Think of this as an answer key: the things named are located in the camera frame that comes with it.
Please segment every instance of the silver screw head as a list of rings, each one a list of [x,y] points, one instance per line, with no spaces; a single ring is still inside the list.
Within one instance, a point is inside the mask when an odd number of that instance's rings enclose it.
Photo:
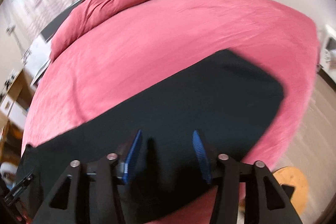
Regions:
[[[259,167],[259,168],[265,167],[265,164],[261,160],[256,161],[255,165],[256,165],[256,167]]]
[[[79,160],[73,160],[71,163],[70,163],[70,166],[71,167],[77,167],[81,164],[81,162]]]
[[[219,160],[228,160],[228,159],[229,159],[229,156],[226,155],[226,154],[219,154],[219,155],[218,155],[218,159],[219,159]]]
[[[107,158],[108,160],[115,160],[116,158],[118,158],[118,155],[117,155],[116,153],[111,153],[111,154],[108,154],[108,155],[106,156],[106,158]]]

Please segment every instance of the black mat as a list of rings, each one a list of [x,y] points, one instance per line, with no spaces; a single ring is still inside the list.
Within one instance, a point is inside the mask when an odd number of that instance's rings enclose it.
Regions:
[[[96,161],[142,129],[137,175],[120,194],[126,222],[144,223],[208,189],[193,151],[194,129],[202,129],[219,152],[241,160],[271,124],[282,99],[282,86],[269,74],[229,50],[219,51],[26,150],[17,180],[32,169],[38,176],[24,195],[34,215],[70,161]]]

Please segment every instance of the wooden floor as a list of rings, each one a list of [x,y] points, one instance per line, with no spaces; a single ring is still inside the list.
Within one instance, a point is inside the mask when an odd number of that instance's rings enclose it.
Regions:
[[[301,126],[276,169],[289,165],[307,177],[308,205],[301,219],[312,224],[336,192],[336,93],[319,75]]]

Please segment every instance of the wooden stool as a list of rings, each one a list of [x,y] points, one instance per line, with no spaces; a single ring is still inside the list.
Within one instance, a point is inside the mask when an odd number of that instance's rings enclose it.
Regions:
[[[298,215],[302,214],[307,206],[308,200],[308,181],[300,169],[287,166],[276,170],[273,173],[280,185],[287,184],[295,187],[291,198],[291,203]]]

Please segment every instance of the bed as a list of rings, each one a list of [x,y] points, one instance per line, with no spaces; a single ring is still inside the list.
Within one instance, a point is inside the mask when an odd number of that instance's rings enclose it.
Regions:
[[[22,152],[223,49],[283,86],[275,119],[243,160],[272,169],[308,105],[319,42],[310,18],[271,0],[85,0],[52,39]],[[215,192],[153,223],[209,223]]]

